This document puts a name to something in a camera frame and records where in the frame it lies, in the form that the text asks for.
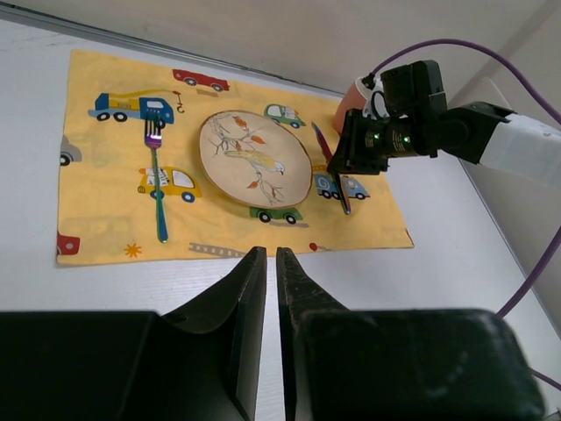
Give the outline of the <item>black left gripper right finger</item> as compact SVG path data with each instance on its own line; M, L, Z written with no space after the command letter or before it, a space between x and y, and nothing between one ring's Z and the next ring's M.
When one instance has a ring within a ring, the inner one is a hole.
M303 315L309 310L348 310L348 308L306 274L295 254L288 247L277 248L276 279L285 419L296 420L296 366L299 357L295 353L295 338L301 330Z

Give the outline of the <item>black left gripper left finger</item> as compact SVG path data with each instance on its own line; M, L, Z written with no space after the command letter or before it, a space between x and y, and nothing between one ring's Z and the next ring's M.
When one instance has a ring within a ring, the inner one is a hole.
M266 304L266 250L163 318L172 326L163 373L173 420L253 420Z

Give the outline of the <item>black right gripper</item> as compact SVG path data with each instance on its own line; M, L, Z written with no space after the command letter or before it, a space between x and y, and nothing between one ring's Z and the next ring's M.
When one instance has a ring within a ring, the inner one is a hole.
M327 170L331 175L378 175L393 158L437 157L437 142L423 131L447 111L440 67L416 61L380 75L387 115L366 117L349 110L337 150Z

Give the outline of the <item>pink cup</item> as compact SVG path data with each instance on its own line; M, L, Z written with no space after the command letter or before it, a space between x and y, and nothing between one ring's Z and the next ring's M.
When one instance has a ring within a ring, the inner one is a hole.
M344 120L348 110L363 110L366 102L370 99L372 90L367 88L363 82L363 78L357 78L344 94L339 103L335 115L332 119L334 130L340 134L343 131Z

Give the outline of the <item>iridescent metal knife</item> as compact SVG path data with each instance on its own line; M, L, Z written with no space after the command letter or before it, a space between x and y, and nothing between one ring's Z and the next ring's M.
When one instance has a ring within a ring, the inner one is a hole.
M323 133L321 132L320 128L317 126L316 123L311 122L311 127L314 129L315 135L316 135L316 140L321 148L322 154L324 159L326 160L327 164L330 164L330 161L332 159L332 152L330 150L330 147L328 145L328 142L326 140L326 138L323 136ZM329 169L327 169L328 174L330 175L330 178L334 184L334 186L337 189L337 193L339 196L339 201L342 204L342 208L344 210L344 214L345 215L350 215L352 213L352 207L351 207L351 203L350 203L350 199L347 195L347 193L344 190L344 185L341 179L341 175L338 172L335 171L331 171Z

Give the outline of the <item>beige bird pattern plate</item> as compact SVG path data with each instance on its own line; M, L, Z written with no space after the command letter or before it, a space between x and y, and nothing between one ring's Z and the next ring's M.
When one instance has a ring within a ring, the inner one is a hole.
M276 209L302 203L312 184L312 163L288 129L254 112L231 110L201 126L199 155L208 179L227 197Z

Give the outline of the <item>yellow vehicle print cloth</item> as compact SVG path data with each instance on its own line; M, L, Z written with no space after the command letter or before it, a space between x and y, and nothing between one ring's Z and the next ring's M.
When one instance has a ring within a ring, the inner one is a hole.
M254 246L297 253L414 245L385 178L347 176L342 212L311 122L328 144L337 104L117 56L75 50L61 142L58 262L98 265L239 256ZM220 111L254 112L291 131L312 163L307 198L266 209L227 197L204 174L199 134ZM160 114L160 186L168 241L157 237L145 115Z

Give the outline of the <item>iridescent metal fork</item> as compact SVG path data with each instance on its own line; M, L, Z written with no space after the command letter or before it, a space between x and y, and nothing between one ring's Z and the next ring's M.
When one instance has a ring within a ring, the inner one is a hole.
M150 149L152 156L154 195L156 201L156 225L159 242L166 243L169 235L167 221L163 205L163 196L160 186L160 165L158 150L162 146L162 134L160 127L160 114L147 112L145 115L145 145Z

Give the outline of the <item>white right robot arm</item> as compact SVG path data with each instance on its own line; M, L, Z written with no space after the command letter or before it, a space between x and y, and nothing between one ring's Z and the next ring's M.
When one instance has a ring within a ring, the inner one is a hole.
M378 175L392 159L446 152L560 184L560 132L485 102L449 108L439 66L381 76L386 114L349 110L327 171ZM542 420L545 403L505 312L349 310L276 255L285 416L289 420Z

